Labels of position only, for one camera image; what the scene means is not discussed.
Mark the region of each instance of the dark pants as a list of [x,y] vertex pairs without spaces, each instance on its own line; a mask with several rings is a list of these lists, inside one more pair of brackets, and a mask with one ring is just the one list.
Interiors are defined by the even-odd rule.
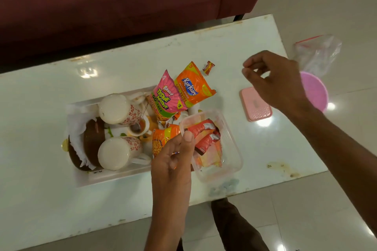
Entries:
[[[213,219],[226,251],[269,251],[259,232],[227,198],[211,202]],[[183,251],[182,239],[177,251]]]

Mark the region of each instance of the hand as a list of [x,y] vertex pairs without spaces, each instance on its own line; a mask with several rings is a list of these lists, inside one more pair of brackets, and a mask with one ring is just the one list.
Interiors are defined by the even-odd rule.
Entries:
[[194,148],[193,134],[185,131],[183,137],[169,140],[152,161],[152,224],[145,250],[177,249],[189,208]]
[[[285,115],[313,108],[305,95],[296,61],[262,51],[248,58],[243,66],[243,75],[261,98]],[[261,75],[268,71],[270,75],[262,78]]]

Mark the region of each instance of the pink lid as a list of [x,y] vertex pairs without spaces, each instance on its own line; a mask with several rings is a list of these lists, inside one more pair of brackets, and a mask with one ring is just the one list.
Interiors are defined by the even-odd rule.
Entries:
[[315,108],[324,112],[328,104],[328,93],[323,82],[315,75],[307,72],[300,72],[301,82],[304,86],[305,94]]

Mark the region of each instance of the sofa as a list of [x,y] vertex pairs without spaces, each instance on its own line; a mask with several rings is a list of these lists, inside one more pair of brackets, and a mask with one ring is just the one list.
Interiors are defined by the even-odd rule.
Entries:
[[0,61],[250,12],[257,0],[0,0]]

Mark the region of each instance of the red floral pattern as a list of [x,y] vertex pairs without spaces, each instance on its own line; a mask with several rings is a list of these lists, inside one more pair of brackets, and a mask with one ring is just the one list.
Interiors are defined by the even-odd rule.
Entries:
[[121,124],[131,126],[131,125],[134,125],[136,123],[139,123],[140,118],[141,118],[141,113],[142,112],[139,108],[137,108],[133,104],[131,104],[131,108],[130,108],[130,111],[128,113],[128,117]]
[[142,149],[141,141],[138,138],[128,136],[122,138],[128,142],[131,151],[138,151],[139,149]]

